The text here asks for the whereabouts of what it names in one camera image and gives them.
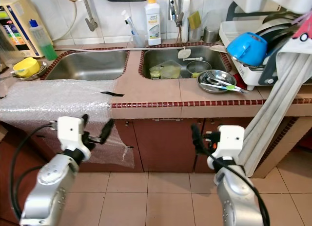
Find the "black cable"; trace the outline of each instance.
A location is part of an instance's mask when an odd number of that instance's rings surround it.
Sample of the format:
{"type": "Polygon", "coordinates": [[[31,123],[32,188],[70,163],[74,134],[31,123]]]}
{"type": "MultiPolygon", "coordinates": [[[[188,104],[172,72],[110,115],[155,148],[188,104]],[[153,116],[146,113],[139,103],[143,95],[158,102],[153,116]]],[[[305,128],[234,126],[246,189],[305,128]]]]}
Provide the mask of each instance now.
{"type": "Polygon", "coordinates": [[[10,179],[9,179],[9,191],[10,191],[10,204],[13,210],[13,213],[15,214],[15,217],[17,218],[17,220],[20,220],[20,216],[21,213],[19,212],[19,206],[16,205],[16,199],[14,197],[14,189],[13,189],[13,183],[14,183],[14,167],[15,167],[15,163],[16,163],[16,158],[17,155],[19,154],[21,148],[25,145],[25,143],[27,142],[27,140],[34,135],[36,132],[38,132],[39,130],[45,128],[45,127],[51,127],[52,124],[46,124],[46,125],[42,125],[38,128],[36,128],[35,130],[33,130],[27,137],[24,138],[24,140],[22,140],[22,142],[19,144],[19,146],[16,148],[13,157],[12,157],[12,161],[11,161],[11,165],[10,165],[10,179]]]}
{"type": "Polygon", "coordinates": [[[203,150],[206,152],[206,154],[211,157],[216,163],[218,163],[219,165],[221,165],[222,167],[226,168],[227,170],[231,171],[232,173],[234,173],[235,175],[237,175],[240,179],[242,179],[251,189],[252,191],[255,193],[255,195],[258,198],[258,203],[259,203],[259,208],[260,208],[260,212],[262,215],[262,220],[263,220],[263,225],[264,226],[270,226],[270,217],[269,217],[269,212],[267,210],[267,207],[265,206],[259,191],[252,186],[247,180],[246,178],[244,178],[241,174],[239,174],[237,171],[235,171],[234,169],[228,167],[226,164],[223,164],[221,161],[219,161],[218,159],[216,159],[215,157],[212,156],[212,154],[207,151],[205,148],[203,148],[203,150]]]}
{"type": "Polygon", "coordinates": [[[27,176],[29,173],[31,173],[32,171],[35,171],[35,170],[38,170],[38,169],[41,169],[43,166],[36,166],[36,167],[33,167],[31,169],[28,169],[26,172],[24,172],[16,181],[15,183],[15,187],[14,187],[14,193],[13,193],[13,196],[14,196],[14,199],[15,199],[15,205],[17,207],[17,211],[19,212],[19,214],[21,215],[22,211],[21,211],[21,208],[20,208],[20,204],[19,204],[19,188],[20,188],[20,184],[22,182],[22,180],[25,178],[25,176],[27,176]]]}

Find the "yellow sponge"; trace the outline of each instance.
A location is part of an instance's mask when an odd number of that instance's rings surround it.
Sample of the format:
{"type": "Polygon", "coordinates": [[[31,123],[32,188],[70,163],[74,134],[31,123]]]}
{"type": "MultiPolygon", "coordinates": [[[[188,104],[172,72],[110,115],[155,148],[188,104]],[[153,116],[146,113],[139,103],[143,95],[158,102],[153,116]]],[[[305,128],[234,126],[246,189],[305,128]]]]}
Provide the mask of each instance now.
{"type": "Polygon", "coordinates": [[[198,27],[200,27],[201,25],[201,20],[200,20],[200,15],[199,12],[196,11],[193,14],[191,14],[189,17],[189,24],[190,24],[190,28],[191,30],[197,29],[198,27]]]}

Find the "metal bowl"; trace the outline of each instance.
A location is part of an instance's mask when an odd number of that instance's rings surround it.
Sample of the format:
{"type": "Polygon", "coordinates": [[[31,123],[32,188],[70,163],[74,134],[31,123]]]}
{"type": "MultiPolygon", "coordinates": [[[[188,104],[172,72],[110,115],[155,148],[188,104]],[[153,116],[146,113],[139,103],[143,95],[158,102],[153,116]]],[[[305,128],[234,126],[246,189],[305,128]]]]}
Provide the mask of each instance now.
{"type": "Polygon", "coordinates": [[[194,60],[187,64],[186,70],[190,73],[201,73],[211,69],[211,64],[203,60],[194,60]]]}
{"type": "Polygon", "coordinates": [[[227,92],[228,90],[224,90],[224,89],[219,89],[219,88],[215,88],[215,87],[212,87],[212,86],[205,86],[205,85],[201,85],[201,83],[206,83],[206,84],[212,84],[212,85],[217,85],[214,82],[212,82],[211,80],[208,79],[208,75],[207,75],[207,72],[211,72],[213,73],[213,75],[217,78],[217,79],[220,79],[221,81],[225,81],[225,82],[228,82],[232,85],[236,85],[236,79],[235,77],[233,77],[231,74],[225,72],[225,71],[221,71],[221,70],[215,70],[215,69],[211,69],[211,70],[207,70],[207,71],[204,71],[203,73],[201,73],[198,77],[197,77],[197,83],[198,83],[198,86],[208,92],[208,93],[211,93],[211,94],[223,94],[225,92],[227,92]]]}

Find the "double sink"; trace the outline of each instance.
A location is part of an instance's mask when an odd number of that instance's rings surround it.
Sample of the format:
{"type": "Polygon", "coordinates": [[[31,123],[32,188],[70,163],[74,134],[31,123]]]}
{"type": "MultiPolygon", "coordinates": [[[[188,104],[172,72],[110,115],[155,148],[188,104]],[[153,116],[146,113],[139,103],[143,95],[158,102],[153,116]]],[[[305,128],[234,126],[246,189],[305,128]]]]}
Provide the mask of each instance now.
{"type": "MultiPolygon", "coordinates": [[[[220,53],[211,51],[208,46],[188,47],[192,50],[190,57],[203,57],[203,61],[211,64],[212,69],[226,71],[226,66],[220,53]]],[[[179,49],[149,50],[145,52],[142,75],[151,78],[149,69],[167,60],[174,60],[182,68],[181,78],[190,78],[186,70],[190,61],[177,58],[179,49]]],[[[76,79],[76,80],[113,80],[120,77],[125,69],[127,51],[113,52],[83,52],[72,53],[63,57],[53,68],[46,80],[76,79]]]]}

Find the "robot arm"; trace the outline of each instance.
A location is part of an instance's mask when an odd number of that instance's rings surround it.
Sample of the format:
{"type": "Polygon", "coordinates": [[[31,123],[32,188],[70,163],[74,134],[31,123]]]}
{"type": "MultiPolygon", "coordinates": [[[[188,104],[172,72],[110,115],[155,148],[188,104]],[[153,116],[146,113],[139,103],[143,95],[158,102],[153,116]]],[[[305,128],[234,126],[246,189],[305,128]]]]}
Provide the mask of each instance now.
{"type": "Polygon", "coordinates": [[[220,126],[217,132],[208,132],[203,136],[209,142],[207,150],[196,125],[192,125],[192,131],[197,153],[214,157],[212,159],[209,156],[207,164],[216,171],[214,183],[217,185],[217,193],[222,203],[224,226],[263,226],[263,217],[255,201],[256,195],[241,177],[249,184],[252,183],[244,169],[236,164],[243,148],[244,128],[220,126]],[[233,169],[241,177],[224,166],[233,169]]]}
{"type": "Polygon", "coordinates": [[[26,199],[20,225],[57,225],[80,163],[90,158],[94,143],[106,141],[114,125],[110,120],[99,137],[90,137],[84,132],[86,122],[87,115],[83,118],[63,116],[56,122],[63,152],[39,171],[35,188],[26,199]]]}
{"type": "MultiPolygon", "coordinates": [[[[35,188],[25,202],[20,219],[22,226],[58,224],[66,194],[74,183],[80,163],[90,158],[94,143],[105,143],[114,125],[110,120],[99,137],[90,137],[88,132],[84,132],[86,123],[87,115],[82,119],[64,116],[54,123],[63,152],[39,171],[35,188]]],[[[217,132],[204,135],[210,144],[208,150],[196,125],[192,125],[192,131],[197,153],[209,155],[208,166],[216,171],[214,182],[223,207],[224,226],[264,226],[263,215],[255,202],[255,192],[250,188],[252,184],[244,169],[236,164],[243,146],[244,129],[221,126],[217,132]]]]}

